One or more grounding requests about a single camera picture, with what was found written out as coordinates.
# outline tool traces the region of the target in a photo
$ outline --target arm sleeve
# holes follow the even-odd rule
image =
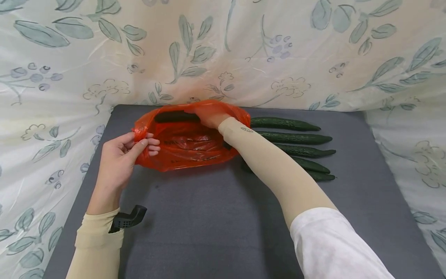
[[[220,124],[219,132],[279,200],[306,279],[393,278],[313,178],[285,152],[232,117]]]
[[[67,279],[117,279],[124,230],[108,233],[120,209],[85,215],[76,237],[76,251]]]
[[[316,207],[336,209],[313,178],[285,152],[230,117],[219,126],[225,142],[242,155],[251,170],[274,193],[288,228],[300,213]]]

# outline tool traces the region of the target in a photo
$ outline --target beige arm sleeve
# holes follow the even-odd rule
[[[337,210],[300,165],[261,135],[233,117],[223,121],[218,129],[225,142],[237,149],[279,200],[288,228],[297,215],[308,209],[326,207]]]
[[[101,215],[85,215],[76,237],[76,251],[67,279],[118,278],[124,230],[108,233],[119,208]]]

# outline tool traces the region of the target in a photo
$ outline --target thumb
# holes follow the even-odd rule
[[[143,138],[138,143],[136,143],[131,150],[126,154],[126,156],[130,157],[133,162],[136,161],[136,158],[138,158],[139,154],[144,151],[144,149],[149,144],[149,140],[146,138]]]

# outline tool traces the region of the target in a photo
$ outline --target person's right hand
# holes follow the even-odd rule
[[[212,129],[217,129],[224,120],[231,117],[223,108],[212,104],[198,106],[185,112],[195,113],[202,125]]]

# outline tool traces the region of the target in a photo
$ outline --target red plastic bag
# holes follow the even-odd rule
[[[250,126],[251,117],[246,111],[216,100],[164,106],[135,122],[135,142],[145,138],[146,133],[153,133],[153,137],[161,142],[158,155],[150,157],[149,151],[145,149],[136,164],[170,171],[218,164],[236,156],[238,152],[224,142],[223,136],[216,129],[201,125],[198,116],[184,112],[197,106],[216,106]]]

